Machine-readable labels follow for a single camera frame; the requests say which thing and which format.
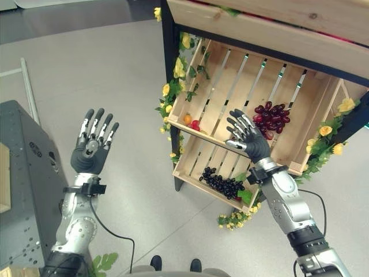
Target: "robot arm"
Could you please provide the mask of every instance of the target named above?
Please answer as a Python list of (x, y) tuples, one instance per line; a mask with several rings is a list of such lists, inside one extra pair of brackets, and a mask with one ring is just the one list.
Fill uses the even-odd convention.
[(295, 180), (270, 157), (269, 146), (258, 128), (242, 111), (230, 114), (237, 122), (228, 118), (234, 128), (227, 129), (236, 140), (227, 140), (226, 144), (244, 150), (255, 164), (251, 169), (252, 179), (260, 184), (275, 221), (298, 255), (302, 271), (317, 276), (350, 276), (317, 228), (308, 205), (299, 196)]
[(99, 174), (104, 167), (113, 135), (119, 124), (116, 122), (104, 139), (113, 116), (108, 114), (100, 132), (97, 132), (97, 126), (104, 114), (104, 109), (99, 109), (89, 132), (88, 126), (93, 113), (92, 109), (87, 112), (71, 156), (70, 164), (77, 175), (73, 186), (64, 188), (65, 198), (62, 205), (62, 220), (57, 230), (57, 241), (43, 268), (42, 277), (75, 276), (81, 263), (84, 262), (83, 255), (96, 234), (97, 224), (90, 201), (96, 209), (97, 195), (105, 192), (106, 186), (100, 184)]

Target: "orange fruit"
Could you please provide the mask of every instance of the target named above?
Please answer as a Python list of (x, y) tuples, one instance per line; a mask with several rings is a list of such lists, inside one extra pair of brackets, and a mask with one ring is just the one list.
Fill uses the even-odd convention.
[(186, 114), (184, 117), (183, 117), (183, 122), (185, 125), (188, 125), (190, 124), (192, 121), (192, 117), (189, 115), (189, 114)]

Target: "person's feet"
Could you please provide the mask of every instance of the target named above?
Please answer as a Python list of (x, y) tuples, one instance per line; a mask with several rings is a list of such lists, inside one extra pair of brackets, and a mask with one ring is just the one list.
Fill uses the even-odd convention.
[(161, 271), (161, 257), (159, 255), (155, 255), (152, 257), (150, 265), (155, 268), (155, 271)]
[(192, 272), (201, 272), (202, 271), (201, 261), (199, 259), (193, 259), (192, 260), (190, 271), (192, 271)]

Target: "wooden shelf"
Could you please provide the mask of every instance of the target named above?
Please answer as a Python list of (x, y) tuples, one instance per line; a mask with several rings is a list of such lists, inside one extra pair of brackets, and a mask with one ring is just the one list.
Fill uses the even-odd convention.
[(234, 178), (245, 172), (250, 166), (250, 162), (249, 158), (201, 138), (191, 136), (185, 146), (185, 153), (180, 157), (173, 175), (239, 210), (248, 212), (259, 192), (257, 185), (249, 185), (247, 181), (244, 181), (244, 187), (253, 193), (251, 203), (247, 205), (242, 201), (227, 199), (222, 193), (212, 189), (204, 181), (199, 181), (199, 177), (202, 175), (204, 168), (209, 166), (211, 168), (215, 167), (217, 169), (216, 174), (222, 175), (223, 178)]
[[(199, 84), (197, 95), (188, 102), (185, 93), (182, 93), (173, 105), (168, 122), (203, 140), (247, 156), (224, 143), (231, 138), (226, 129), (231, 126), (227, 122), (229, 111), (238, 108), (252, 118), (255, 115), (254, 108), (268, 100), (285, 64), (285, 72), (275, 91), (273, 103), (288, 106), (305, 69), (227, 44), (210, 40), (201, 43), (191, 64), (194, 68), (204, 64), (204, 53), (200, 48), (205, 46), (206, 52), (211, 52), (206, 64), (211, 78), (207, 80), (199, 73), (196, 78), (187, 76), (189, 90), (193, 90), (196, 83)], [(265, 59), (267, 61), (259, 75)], [(295, 175), (302, 173), (308, 160), (309, 155), (305, 150), (307, 140), (317, 135), (319, 124), (331, 117), (339, 102), (349, 96), (342, 79), (312, 70), (307, 70), (302, 84), (298, 86), (300, 89), (290, 109), (291, 122), (286, 124), (281, 134), (275, 134), (273, 141), (269, 141), (272, 158), (279, 164), (289, 166), (289, 172)], [(200, 129), (206, 134), (184, 124), (183, 117), (187, 113), (192, 119), (200, 121)]]

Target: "artificial flower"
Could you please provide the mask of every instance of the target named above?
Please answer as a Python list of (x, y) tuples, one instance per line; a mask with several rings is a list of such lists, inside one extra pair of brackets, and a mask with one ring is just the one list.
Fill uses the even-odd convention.
[(307, 141), (307, 145), (313, 146), (318, 141), (317, 138), (311, 138)]
[(163, 85), (163, 96), (164, 97), (168, 95), (170, 89), (171, 87), (169, 86), (169, 84)]
[(183, 70), (183, 64), (180, 58), (178, 57), (175, 61), (175, 66), (173, 70), (173, 77), (174, 78), (180, 78), (184, 77), (186, 75), (186, 72)]
[(165, 111), (166, 111), (167, 113), (170, 113), (170, 112), (171, 112), (171, 110), (172, 110), (172, 105), (168, 105), (167, 107), (165, 107)]
[(159, 8), (159, 7), (154, 8), (154, 16), (155, 16), (157, 22), (161, 21), (161, 8)]
[(183, 33), (182, 44), (186, 49), (190, 48), (190, 35), (189, 35), (189, 33)]
[(355, 108), (355, 102), (351, 98), (345, 98), (342, 104), (338, 105), (338, 111), (341, 113), (351, 111), (353, 108)]
[(333, 147), (333, 153), (336, 155), (342, 155), (344, 145), (342, 143), (338, 143)]
[(323, 126), (319, 130), (319, 134), (321, 134), (323, 137), (328, 135), (328, 134), (331, 134), (331, 132), (332, 132), (332, 127), (331, 126)]
[(186, 82), (185, 81), (179, 80), (179, 85), (180, 85), (181, 91), (186, 91)]

